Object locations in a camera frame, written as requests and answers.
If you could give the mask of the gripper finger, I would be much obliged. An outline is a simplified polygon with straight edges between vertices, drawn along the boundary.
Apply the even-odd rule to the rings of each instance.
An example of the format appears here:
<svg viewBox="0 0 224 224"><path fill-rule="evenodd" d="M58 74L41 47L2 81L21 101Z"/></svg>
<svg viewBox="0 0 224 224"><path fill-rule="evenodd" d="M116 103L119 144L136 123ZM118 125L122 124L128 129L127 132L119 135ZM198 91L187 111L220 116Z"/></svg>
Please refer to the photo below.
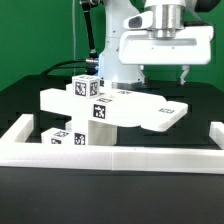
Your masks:
<svg viewBox="0 0 224 224"><path fill-rule="evenodd" d="M190 71L190 66L189 65L183 65L182 66L182 74L179 78L180 84L185 84L185 78L187 77L189 71Z"/></svg>

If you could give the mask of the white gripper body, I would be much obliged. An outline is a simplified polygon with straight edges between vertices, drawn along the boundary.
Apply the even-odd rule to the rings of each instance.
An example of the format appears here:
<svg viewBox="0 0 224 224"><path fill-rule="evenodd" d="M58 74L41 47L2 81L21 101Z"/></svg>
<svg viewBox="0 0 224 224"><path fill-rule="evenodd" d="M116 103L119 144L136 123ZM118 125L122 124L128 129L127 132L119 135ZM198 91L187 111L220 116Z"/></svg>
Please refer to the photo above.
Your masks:
<svg viewBox="0 0 224 224"><path fill-rule="evenodd" d="M147 30L125 32L119 59L135 65L204 65L211 60L212 26L191 26L171 39L156 39Z"/></svg>

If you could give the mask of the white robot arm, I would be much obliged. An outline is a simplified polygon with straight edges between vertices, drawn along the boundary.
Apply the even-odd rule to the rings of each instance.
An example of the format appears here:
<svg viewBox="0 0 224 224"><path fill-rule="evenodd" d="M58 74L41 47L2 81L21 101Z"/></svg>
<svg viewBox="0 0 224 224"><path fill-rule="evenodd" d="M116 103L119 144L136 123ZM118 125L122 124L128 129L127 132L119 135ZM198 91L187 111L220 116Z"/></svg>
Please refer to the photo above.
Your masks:
<svg viewBox="0 0 224 224"><path fill-rule="evenodd" d="M105 48L98 76L113 88L135 89L145 83L145 65L180 65L185 77L192 65L211 60L215 30L198 17L221 0L145 0L140 12L130 0L103 0Z"/></svg>

